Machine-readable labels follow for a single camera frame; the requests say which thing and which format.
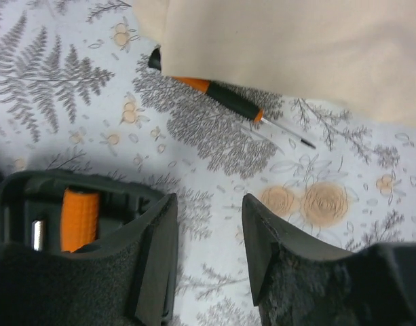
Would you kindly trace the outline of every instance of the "beige fabric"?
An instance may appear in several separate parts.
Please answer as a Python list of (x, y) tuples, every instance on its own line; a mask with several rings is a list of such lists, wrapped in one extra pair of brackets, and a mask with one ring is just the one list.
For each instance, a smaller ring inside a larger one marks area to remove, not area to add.
[(416, 0), (135, 0), (164, 75), (334, 101), (416, 126)]

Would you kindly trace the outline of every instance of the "orange handle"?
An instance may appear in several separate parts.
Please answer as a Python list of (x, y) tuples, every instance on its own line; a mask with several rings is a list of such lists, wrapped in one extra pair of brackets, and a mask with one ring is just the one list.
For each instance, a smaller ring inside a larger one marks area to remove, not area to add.
[(204, 79), (186, 78), (186, 77), (173, 77), (173, 78), (203, 93), (206, 93), (210, 85), (210, 81), (204, 80)]
[(66, 189), (60, 224), (61, 250), (73, 252), (95, 241), (98, 214), (99, 193)]

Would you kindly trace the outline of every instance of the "floral tablecloth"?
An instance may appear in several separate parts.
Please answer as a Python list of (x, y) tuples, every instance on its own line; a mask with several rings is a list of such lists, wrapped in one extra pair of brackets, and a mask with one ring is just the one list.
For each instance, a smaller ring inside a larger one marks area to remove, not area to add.
[(311, 150), (149, 69), (154, 47), (130, 3), (0, 0), (0, 169), (64, 168), (176, 192), (174, 326), (260, 325), (240, 217), (248, 192), (344, 249), (416, 241), (416, 130), (235, 88)]

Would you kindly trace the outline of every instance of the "screwdriver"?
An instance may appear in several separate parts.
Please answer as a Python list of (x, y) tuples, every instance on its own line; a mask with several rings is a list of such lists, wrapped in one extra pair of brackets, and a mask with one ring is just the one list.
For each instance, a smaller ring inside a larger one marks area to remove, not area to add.
[[(149, 68), (154, 68), (161, 71), (161, 53), (159, 52), (159, 48), (154, 49), (152, 52), (149, 63)], [(186, 77), (173, 77), (174, 79), (183, 82), (199, 90), (210, 98), (213, 98), (220, 104), (224, 105), (226, 108), (232, 110), (233, 112), (239, 114), (240, 116), (249, 119), (253, 122), (262, 122), (264, 124), (268, 124), (274, 126), (276, 128), (280, 128), (286, 131), (288, 134), (292, 135), (294, 138), (298, 139), (302, 144), (315, 149), (316, 146), (312, 144), (310, 141), (302, 138), (299, 134), (293, 132), (291, 129), (271, 120), (268, 120), (266, 117), (263, 116), (264, 112), (263, 109), (260, 109), (255, 104), (251, 103), (250, 101), (246, 100), (244, 97), (236, 94), (235, 92), (219, 85), (213, 81), (208, 81), (204, 79), (196, 79), (196, 78), (186, 78)]]

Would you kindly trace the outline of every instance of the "orange rose print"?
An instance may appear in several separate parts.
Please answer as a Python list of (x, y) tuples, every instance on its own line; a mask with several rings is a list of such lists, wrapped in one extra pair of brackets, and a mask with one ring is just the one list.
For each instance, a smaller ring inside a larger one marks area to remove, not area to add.
[(262, 193), (261, 202), (279, 217), (285, 217), (291, 214), (297, 209), (299, 204), (293, 192), (280, 186), (266, 189)]
[(340, 222), (348, 211), (348, 197), (343, 187), (320, 182), (308, 187), (301, 201), (301, 214), (309, 222), (328, 227)]

